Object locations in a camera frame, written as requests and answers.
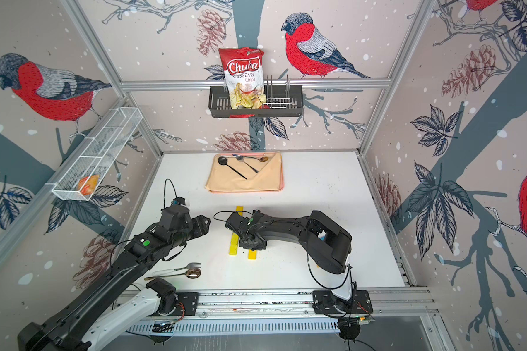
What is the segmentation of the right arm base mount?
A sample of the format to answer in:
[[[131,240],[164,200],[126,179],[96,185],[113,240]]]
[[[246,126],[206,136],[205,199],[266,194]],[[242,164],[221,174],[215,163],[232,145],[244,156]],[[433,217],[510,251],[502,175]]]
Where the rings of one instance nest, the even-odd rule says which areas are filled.
[[[347,300],[337,297],[330,290],[315,290],[312,296],[316,314],[342,316],[373,313],[370,294],[366,290],[355,290],[353,296]]]

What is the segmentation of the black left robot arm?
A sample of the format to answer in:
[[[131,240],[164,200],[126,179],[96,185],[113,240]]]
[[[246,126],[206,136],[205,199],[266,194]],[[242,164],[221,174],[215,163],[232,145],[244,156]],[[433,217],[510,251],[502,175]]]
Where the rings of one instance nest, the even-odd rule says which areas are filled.
[[[101,314],[172,249],[208,234],[210,223],[203,215],[192,218],[190,210],[178,203],[163,209],[159,222],[124,242],[124,249],[101,278],[44,323],[23,328],[18,349],[90,350],[93,342],[84,337]]]

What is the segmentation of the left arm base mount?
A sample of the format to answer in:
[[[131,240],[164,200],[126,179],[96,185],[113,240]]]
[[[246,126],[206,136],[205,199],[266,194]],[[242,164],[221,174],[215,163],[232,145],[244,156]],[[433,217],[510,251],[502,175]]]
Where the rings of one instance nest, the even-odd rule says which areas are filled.
[[[155,309],[149,317],[194,316],[199,305],[199,292],[178,290],[171,282],[156,278],[146,283],[146,292],[153,293]]]

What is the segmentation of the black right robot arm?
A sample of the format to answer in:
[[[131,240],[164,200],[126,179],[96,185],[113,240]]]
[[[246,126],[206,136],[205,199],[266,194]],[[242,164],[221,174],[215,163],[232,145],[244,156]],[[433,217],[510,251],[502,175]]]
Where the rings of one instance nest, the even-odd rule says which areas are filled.
[[[308,269],[314,282],[347,304],[354,300],[354,282],[348,256],[352,250],[352,236],[324,212],[314,210],[308,216],[280,218],[255,210],[250,216],[231,212],[225,227],[239,237],[239,246],[246,250],[263,251],[269,241],[299,244],[307,255],[324,271],[344,275],[341,283],[328,286],[320,282]]]

